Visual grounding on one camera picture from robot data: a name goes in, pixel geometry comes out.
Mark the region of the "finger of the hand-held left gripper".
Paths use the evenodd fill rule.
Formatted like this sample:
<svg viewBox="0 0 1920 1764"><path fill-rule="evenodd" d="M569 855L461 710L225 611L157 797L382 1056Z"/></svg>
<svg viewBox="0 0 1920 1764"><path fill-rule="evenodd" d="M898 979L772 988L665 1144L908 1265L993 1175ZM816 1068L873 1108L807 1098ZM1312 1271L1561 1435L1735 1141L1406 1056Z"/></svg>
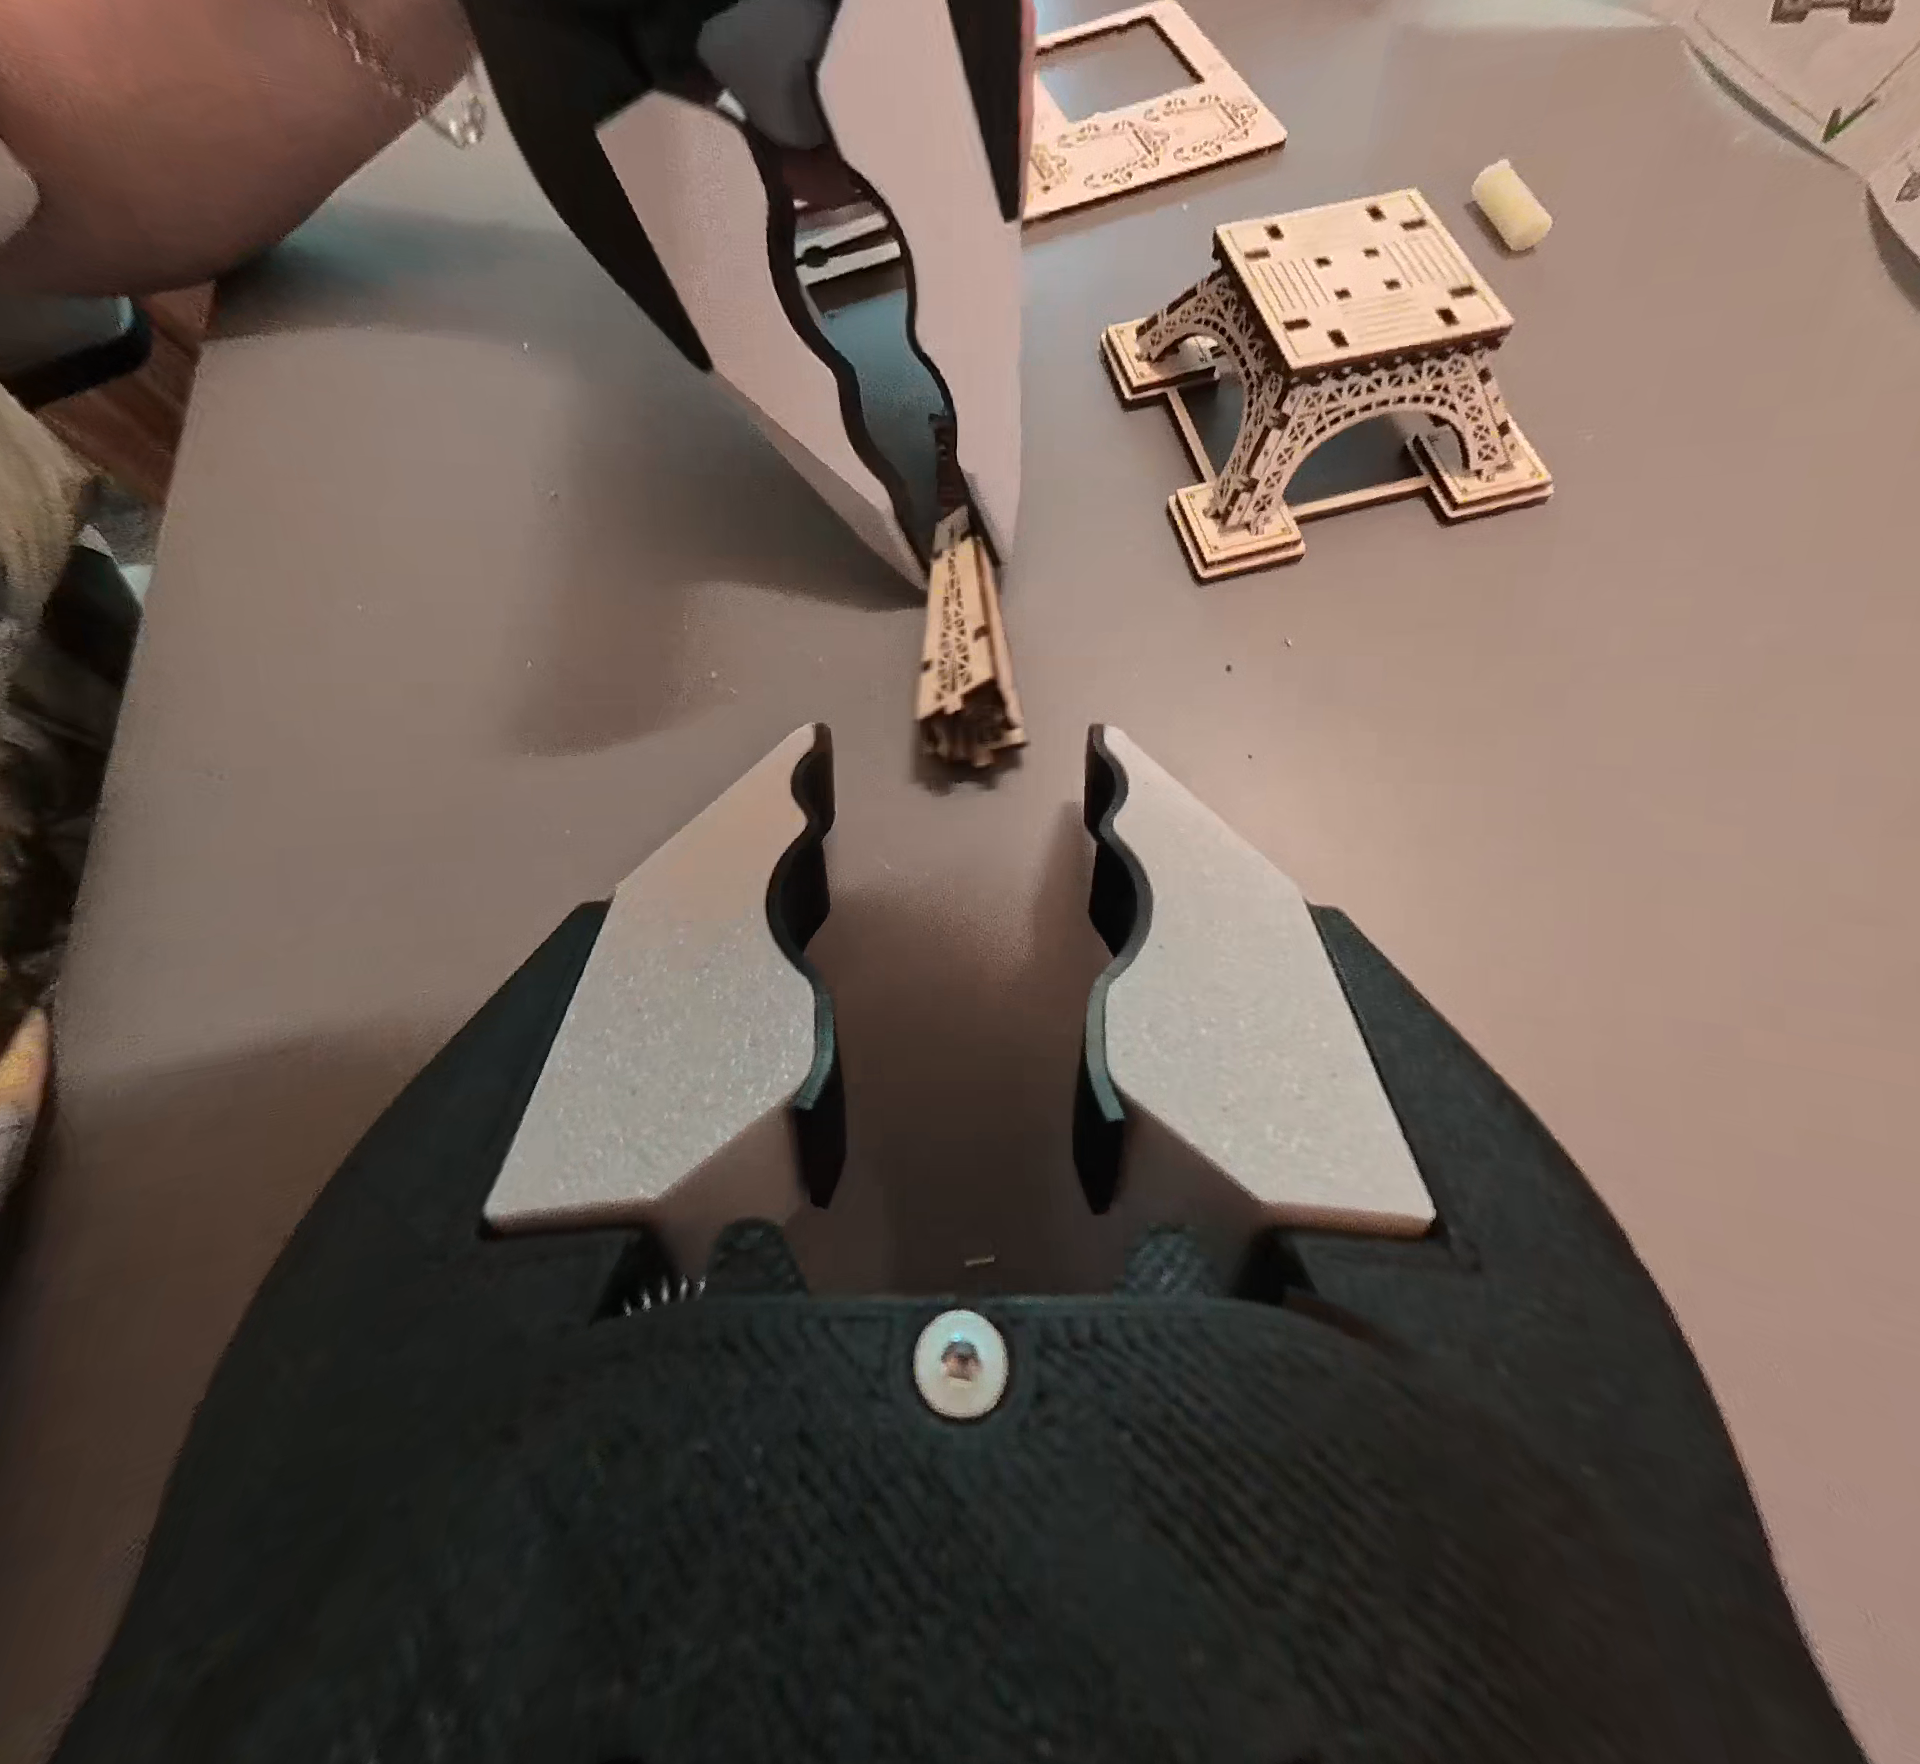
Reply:
<svg viewBox="0 0 1920 1764"><path fill-rule="evenodd" d="M1021 228L1000 213L945 0L842 0L820 112L844 168L892 214L913 338L945 389L983 534L1006 560L1021 513Z"/></svg>
<svg viewBox="0 0 1920 1764"><path fill-rule="evenodd" d="M713 383L880 563L924 590L908 481L875 454L852 371L795 282L795 206L776 144L676 91L601 119L597 144Z"/></svg>

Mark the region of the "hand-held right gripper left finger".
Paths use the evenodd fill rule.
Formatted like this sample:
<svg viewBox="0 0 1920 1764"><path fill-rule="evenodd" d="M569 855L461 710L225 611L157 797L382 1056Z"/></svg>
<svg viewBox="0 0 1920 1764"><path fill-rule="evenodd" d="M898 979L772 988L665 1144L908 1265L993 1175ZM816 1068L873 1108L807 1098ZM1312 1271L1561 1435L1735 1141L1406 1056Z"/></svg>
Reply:
<svg viewBox="0 0 1920 1764"><path fill-rule="evenodd" d="M499 1235L642 1229L701 1271L844 1175L827 921L831 729L807 723L614 887L483 1199Z"/></svg>

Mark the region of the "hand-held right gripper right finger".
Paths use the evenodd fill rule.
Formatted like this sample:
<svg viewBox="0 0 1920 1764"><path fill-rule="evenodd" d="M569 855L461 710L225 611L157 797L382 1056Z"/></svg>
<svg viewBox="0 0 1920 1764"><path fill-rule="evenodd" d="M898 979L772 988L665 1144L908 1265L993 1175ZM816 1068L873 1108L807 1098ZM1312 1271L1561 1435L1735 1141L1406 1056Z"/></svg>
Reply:
<svg viewBox="0 0 1920 1764"><path fill-rule="evenodd" d="M1091 977L1075 1178L1094 1219L1413 1246L1441 1211L1302 887L1122 728L1081 744Z"/></svg>

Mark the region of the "wooden tower model spire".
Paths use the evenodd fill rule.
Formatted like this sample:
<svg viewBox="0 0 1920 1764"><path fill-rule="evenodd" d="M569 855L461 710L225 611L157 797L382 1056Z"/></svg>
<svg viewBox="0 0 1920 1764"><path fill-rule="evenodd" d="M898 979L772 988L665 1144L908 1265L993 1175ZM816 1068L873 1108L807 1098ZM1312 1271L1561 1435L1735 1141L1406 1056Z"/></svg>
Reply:
<svg viewBox="0 0 1920 1764"><path fill-rule="evenodd" d="M914 741L924 757L950 768L989 768L1025 748L1021 697L1004 638L993 554L953 456L950 412L933 412L928 434L937 513L928 535Z"/></svg>

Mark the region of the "person's left forearm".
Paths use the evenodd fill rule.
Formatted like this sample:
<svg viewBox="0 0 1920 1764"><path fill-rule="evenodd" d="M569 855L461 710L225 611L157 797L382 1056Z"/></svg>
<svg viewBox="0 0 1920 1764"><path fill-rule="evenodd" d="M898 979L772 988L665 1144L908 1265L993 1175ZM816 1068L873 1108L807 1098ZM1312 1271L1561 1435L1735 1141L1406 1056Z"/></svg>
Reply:
<svg viewBox="0 0 1920 1764"><path fill-rule="evenodd" d="M0 0L6 294L219 279L470 60L458 0Z"/></svg>

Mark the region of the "grey desk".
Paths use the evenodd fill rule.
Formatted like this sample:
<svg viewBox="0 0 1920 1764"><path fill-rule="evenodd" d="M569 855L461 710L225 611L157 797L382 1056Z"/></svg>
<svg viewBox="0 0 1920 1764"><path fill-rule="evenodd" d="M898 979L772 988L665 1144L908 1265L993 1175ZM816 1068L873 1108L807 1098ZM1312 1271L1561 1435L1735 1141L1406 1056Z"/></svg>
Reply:
<svg viewBox="0 0 1920 1764"><path fill-rule="evenodd" d="M1044 25L1135 0L1038 0ZM1179 0L1268 163L1025 244L1029 754L937 792L922 607L562 235L403 135L219 292L6 1275L6 1758L120 1623L251 1293L361 1132L800 723L838 744L827 1287L1100 1280L1070 1165L1122 728L1476 1041L1681 1321L1870 1758L1916 1758L1916 270L1607 0ZM1512 158L1551 239L1469 201ZM1420 188L1556 498L1192 586L1100 324L1218 218Z"/></svg>

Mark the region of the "wooden sheet with square hole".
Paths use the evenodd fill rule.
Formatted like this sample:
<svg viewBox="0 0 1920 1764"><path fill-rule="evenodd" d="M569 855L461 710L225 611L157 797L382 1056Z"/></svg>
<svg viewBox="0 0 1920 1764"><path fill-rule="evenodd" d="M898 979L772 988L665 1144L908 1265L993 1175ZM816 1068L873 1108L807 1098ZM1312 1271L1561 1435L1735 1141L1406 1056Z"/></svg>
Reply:
<svg viewBox="0 0 1920 1764"><path fill-rule="evenodd" d="M1048 31L1035 39L1035 60L1112 39L1131 25L1154 31L1189 78L1177 91L1089 119L1065 119L1035 78L1021 226L1177 183L1186 175L1264 158L1284 144L1284 124L1177 0L1148 0L1094 20Z"/></svg>

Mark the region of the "wooden tower model base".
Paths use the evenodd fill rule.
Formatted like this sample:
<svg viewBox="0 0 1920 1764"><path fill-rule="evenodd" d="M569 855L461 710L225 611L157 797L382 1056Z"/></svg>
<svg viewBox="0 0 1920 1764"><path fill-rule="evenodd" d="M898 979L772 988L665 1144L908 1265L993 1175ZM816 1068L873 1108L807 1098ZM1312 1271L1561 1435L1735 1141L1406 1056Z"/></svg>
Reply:
<svg viewBox="0 0 1920 1764"><path fill-rule="evenodd" d="M1426 498L1443 524L1542 507L1556 481L1499 399L1512 310L1426 194L1230 218L1210 270L1100 331L1119 406L1163 406L1192 481L1166 524L1199 586L1300 563L1302 529ZM1363 426L1406 431L1408 476L1295 503L1307 463Z"/></svg>

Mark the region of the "small white wax cylinder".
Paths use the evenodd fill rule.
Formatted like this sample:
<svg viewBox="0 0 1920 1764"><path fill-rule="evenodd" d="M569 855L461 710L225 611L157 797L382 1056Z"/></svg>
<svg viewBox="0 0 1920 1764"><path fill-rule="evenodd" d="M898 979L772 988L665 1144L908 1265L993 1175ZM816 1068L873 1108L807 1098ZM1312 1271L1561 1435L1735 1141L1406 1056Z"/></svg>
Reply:
<svg viewBox="0 0 1920 1764"><path fill-rule="evenodd" d="M1469 201L1512 254L1536 249L1556 228L1551 206L1527 188L1512 158L1476 172Z"/></svg>

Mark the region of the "person's clothing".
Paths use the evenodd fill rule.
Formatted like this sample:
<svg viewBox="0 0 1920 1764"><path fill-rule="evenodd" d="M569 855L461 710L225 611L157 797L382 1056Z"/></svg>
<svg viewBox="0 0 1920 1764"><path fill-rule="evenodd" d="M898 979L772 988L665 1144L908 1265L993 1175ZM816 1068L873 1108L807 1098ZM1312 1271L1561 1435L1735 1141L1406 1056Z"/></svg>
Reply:
<svg viewBox="0 0 1920 1764"><path fill-rule="evenodd" d="M54 993L140 629L101 476L0 395L0 1195L54 1089Z"/></svg>

